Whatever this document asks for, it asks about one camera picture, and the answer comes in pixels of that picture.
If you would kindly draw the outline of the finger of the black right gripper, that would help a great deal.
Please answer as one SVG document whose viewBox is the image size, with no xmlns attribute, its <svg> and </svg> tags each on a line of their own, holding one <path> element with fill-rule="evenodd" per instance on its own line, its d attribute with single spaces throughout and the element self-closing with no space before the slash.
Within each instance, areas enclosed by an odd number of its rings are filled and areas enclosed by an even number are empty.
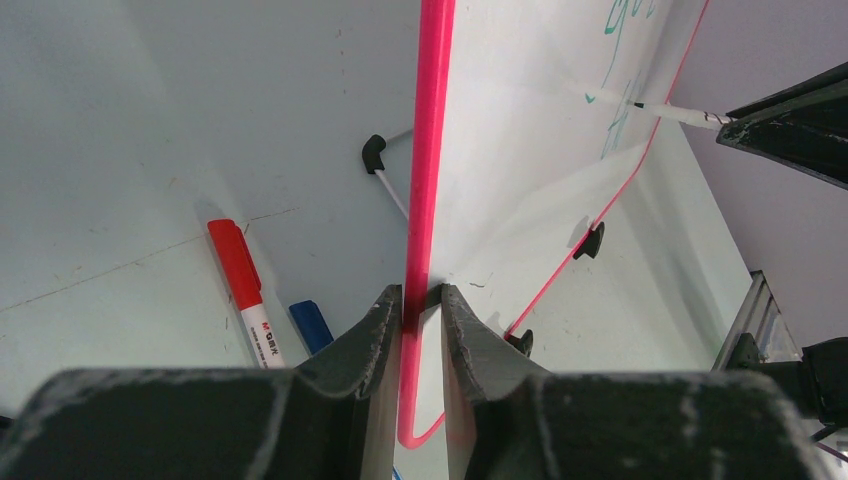
<svg viewBox="0 0 848 480">
<path fill-rule="evenodd" d="M 750 114 L 776 106 L 786 101 L 793 100 L 802 95 L 816 92 L 826 87 L 831 87 L 847 79 L 847 63 L 844 62 L 825 72 L 822 72 L 804 82 L 771 94 L 765 98 L 752 102 L 743 107 L 736 108 L 726 113 L 734 119 L 741 119 Z"/>
<path fill-rule="evenodd" d="M 847 81 L 723 126 L 716 143 L 847 188 Z"/>
</svg>

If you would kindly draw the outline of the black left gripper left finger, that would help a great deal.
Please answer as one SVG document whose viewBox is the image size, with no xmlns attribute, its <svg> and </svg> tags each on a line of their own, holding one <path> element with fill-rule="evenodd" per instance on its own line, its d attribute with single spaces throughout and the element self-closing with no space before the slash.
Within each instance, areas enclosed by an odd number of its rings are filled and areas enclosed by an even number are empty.
<svg viewBox="0 0 848 480">
<path fill-rule="evenodd" d="M 293 368 L 76 369 L 1 445 L 5 479 L 388 479 L 403 293 Z"/>
</svg>

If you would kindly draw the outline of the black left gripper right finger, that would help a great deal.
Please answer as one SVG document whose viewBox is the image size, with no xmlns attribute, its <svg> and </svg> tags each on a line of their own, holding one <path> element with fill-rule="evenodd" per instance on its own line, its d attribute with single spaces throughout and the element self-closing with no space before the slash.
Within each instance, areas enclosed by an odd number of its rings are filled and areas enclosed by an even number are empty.
<svg viewBox="0 0 848 480">
<path fill-rule="evenodd" d="M 550 372 L 440 288 L 453 479 L 826 479 L 769 377 Z"/>
</svg>

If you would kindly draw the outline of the green whiteboard marker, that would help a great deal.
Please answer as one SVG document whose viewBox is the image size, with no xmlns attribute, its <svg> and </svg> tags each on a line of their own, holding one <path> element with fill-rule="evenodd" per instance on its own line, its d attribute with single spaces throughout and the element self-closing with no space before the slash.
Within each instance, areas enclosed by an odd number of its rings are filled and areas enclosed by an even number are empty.
<svg viewBox="0 0 848 480">
<path fill-rule="evenodd" d="M 734 121 L 733 118 L 726 115 L 676 107 L 669 104 L 646 104 L 642 102 L 633 102 L 632 106 L 662 119 L 669 119 L 685 125 L 714 131 L 721 130 L 724 125 L 728 125 Z"/>
</svg>

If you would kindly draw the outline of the pink-framed whiteboard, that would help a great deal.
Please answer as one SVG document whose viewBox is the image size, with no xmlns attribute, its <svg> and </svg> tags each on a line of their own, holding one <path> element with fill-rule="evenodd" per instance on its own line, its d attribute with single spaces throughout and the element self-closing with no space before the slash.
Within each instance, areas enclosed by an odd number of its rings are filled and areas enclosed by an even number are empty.
<svg viewBox="0 0 848 480">
<path fill-rule="evenodd" d="M 642 166 L 704 1 L 424 1 L 397 438 L 444 420 L 442 305 L 518 328 Z"/>
</svg>

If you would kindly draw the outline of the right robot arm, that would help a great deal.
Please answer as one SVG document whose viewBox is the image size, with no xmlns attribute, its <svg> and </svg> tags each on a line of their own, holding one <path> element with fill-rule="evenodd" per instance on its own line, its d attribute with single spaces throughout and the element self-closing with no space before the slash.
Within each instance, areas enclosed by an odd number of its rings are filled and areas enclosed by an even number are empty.
<svg viewBox="0 0 848 480">
<path fill-rule="evenodd" d="M 730 112 L 718 144 L 758 155 L 828 184 L 847 186 L 847 66 Z M 803 348 L 797 361 L 765 362 L 750 333 L 735 341 L 724 368 L 771 378 L 805 418 L 822 427 L 815 446 L 847 426 L 847 340 Z"/>
</svg>

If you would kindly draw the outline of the blue-capped whiteboard marker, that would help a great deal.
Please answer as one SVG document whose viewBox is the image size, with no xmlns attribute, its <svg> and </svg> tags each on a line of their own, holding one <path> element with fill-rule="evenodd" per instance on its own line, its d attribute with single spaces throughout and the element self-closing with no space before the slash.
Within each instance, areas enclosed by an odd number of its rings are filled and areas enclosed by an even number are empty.
<svg viewBox="0 0 848 480">
<path fill-rule="evenodd" d="M 288 311 L 311 356 L 318 354 L 334 341 L 334 336 L 314 301 L 305 300 L 291 304 Z"/>
</svg>

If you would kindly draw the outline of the red-capped whiteboard marker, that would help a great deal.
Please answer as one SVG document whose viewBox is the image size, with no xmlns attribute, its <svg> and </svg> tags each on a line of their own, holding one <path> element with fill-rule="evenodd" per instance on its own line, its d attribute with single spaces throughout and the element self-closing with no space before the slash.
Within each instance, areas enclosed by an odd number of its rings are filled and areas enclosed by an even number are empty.
<svg viewBox="0 0 848 480">
<path fill-rule="evenodd" d="M 209 221 L 207 231 L 258 365 L 283 368 L 277 335 L 263 304 L 260 276 L 242 229 L 232 219 L 223 218 Z"/>
</svg>

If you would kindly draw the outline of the left black board stand clip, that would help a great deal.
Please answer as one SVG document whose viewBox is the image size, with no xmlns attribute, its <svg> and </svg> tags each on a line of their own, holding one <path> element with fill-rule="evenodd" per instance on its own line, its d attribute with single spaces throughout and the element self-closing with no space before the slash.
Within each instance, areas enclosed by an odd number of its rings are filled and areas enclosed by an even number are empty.
<svg viewBox="0 0 848 480">
<path fill-rule="evenodd" d="M 534 346 L 534 334 L 531 329 L 526 330 L 521 336 L 509 334 L 505 340 L 525 357 L 531 356 Z"/>
</svg>

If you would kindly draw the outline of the black board stand clip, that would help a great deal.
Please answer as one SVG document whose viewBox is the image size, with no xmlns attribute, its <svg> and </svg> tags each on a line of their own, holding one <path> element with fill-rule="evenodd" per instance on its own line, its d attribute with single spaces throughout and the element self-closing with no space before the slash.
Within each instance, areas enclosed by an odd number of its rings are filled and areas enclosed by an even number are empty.
<svg viewBox="0 0 848 480">
<path fill-rule="evenodd" d="M 578 249 L 572 255 L 577 260 L 582 257 L 595 259 L 600 252 L 605 234 L 605 223 L 601 221 L 593 229 L 587 231 L 587 235 Z"/>
<path fill-rule="evenodd" d="M 405 201 L 401 198 L 396 189 L 391 185 L 388 177 L 385 175 L 385 166 L 381 155 L 390 143 L 401 140 L 411 134 L 411 129 L 400 132 L 389 138 L 383 137 L 379 134 L 372 134 L 366 140 L 361 149 L 361 159 L 366 172 L 369 175 L 375 176 L 381 182 L 406 221 L 409 220 L 408 208 Z"/>
<path fill-rule="evenodd" d="M 526 330 L 521 336 L 509 334 L 505 340 L 525 357 L 531 356 L 534 346 L 534 334 L 531 329 Z"/>
</svg>

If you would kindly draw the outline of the right black board stand clip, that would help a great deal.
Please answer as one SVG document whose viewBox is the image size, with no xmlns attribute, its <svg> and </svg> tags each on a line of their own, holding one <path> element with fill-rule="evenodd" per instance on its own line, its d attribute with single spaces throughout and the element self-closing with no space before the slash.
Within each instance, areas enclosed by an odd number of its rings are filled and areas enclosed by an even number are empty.
<svg viewBox="0 0 848 480">
<path fill-rule="evenodd" d="M 577 260 L 582 257 L 595 259 L 600 252 L 605 234 L 605 223 L 601 221 L 593 229 L 587 231 L 587 235 L 578 249 L 572 255 Z"/>
</svg>

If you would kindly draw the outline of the rear black board stand clip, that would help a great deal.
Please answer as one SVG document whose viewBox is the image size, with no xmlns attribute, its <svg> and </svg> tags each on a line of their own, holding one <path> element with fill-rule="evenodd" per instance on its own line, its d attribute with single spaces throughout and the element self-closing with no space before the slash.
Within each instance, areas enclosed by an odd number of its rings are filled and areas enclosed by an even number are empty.
<svg viewBox="0 0 848 480">
<path fill-rule="evenodd" d="M 408 208 L 405 201 L 401 198 L 396 189 L 391 185 L 388 177 L 385 175 L 385 166 L 381 155 L 390 143 L 401 140 L 411 134 L 411 129 L 400 132 L 389 138 L 383 137 L 379 134 L 372 134 L 366 140 L 361 149 L 361 159 L 366 172 L 369 175 L 375 176 L 381 182 L 406 221 L 409 220 Z"/>
</svg>

